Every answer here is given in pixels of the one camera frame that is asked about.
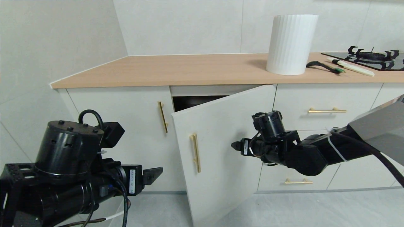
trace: label sticker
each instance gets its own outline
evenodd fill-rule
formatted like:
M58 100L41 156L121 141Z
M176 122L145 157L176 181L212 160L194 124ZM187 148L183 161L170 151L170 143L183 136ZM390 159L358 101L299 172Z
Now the label sticker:
M136 170L130 170L129 173L129 194L135 193L135 176Z
M244 140L244 155L248 154L248 140Z

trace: cabinet door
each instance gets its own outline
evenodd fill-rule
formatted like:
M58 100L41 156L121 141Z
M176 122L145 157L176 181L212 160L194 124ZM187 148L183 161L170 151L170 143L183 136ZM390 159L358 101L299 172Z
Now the cabinet door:
M275 89L264 85L173 114L194 227L213 226L257 191L261 161L241 156L231 143L257 133L251 116L272 110Z
M184 191L185 180L173 121L174 112L170 89L161 87L75 88L68 89L79 112L97 111L105 122L119 122L125 129L118 144L107 149L103 157L111 157L123 164L141 164L143 168L162 166L163 174L144 191ZM167 130L163 125L158 101L162 108ZM91 114L84 122L97 125Z
M326 130L298 131L301 140L313 134L326 134ZM328 166L317 176L305 176L286 166L263 164L259 180L259 191L326 190L339 164Z
M274 110L282 113L286 130L345 127L356 116L371 109L381 86L382 84L279 84Z
M399 171L404 167L387 157ZM390 187L396 179L375 157L366 156L341 163L328 189Z
M404 84L383 84L372 108L378 107L404 94Z

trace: white knife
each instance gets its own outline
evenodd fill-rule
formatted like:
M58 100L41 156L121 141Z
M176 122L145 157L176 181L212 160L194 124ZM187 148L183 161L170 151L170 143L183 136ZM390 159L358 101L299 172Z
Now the white knife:
M370 70L367 70L367 69L364 69L364 68L361 68L361 67L358 67L358 66L355 66L355 65L348 64L348 63L346 63L344 61L341 61L339 59L336 59L336 58L333 58L333 57L328 57L327 60L331 61L334 64L340 65L344 69L349 69L349 70L352 70L354 72L357 72L357 73L360 73L360 74L363 74L363 75L366 75L366 76L375 76L375 73L370 71Z

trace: robotic arm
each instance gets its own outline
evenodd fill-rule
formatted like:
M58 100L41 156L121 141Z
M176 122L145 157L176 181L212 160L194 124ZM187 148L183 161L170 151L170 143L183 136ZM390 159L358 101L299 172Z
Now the robotic arm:
M404 186L404 177L380 153L404 165L404 95L358 116L344 128L304 140L297 131L285 131L279 111L256 113L252 119L258 133L231 144L243 156L315 176L328 165L373 154Z
M86 113L94 114L99 125L84 124ZM78 123L49 122L35 163L4 167L0 176L0 226L53 227L76 214L89 214L85 226L104 221L90 221L93 211L119 195L124 196L127 214L127 196L151 185L163 168L143 170L141 165L103 159L101 149L114 147L124 132L117 122L102 122L93 110L83 111Z

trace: open cabinet door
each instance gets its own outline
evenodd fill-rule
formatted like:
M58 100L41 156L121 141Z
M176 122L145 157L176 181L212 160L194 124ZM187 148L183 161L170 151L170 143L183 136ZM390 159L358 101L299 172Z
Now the open cabinet door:
M257 133L251 116L272 110L275 91L264 85L172 114L194 227L213 226L257 191L262 162L231 143Z

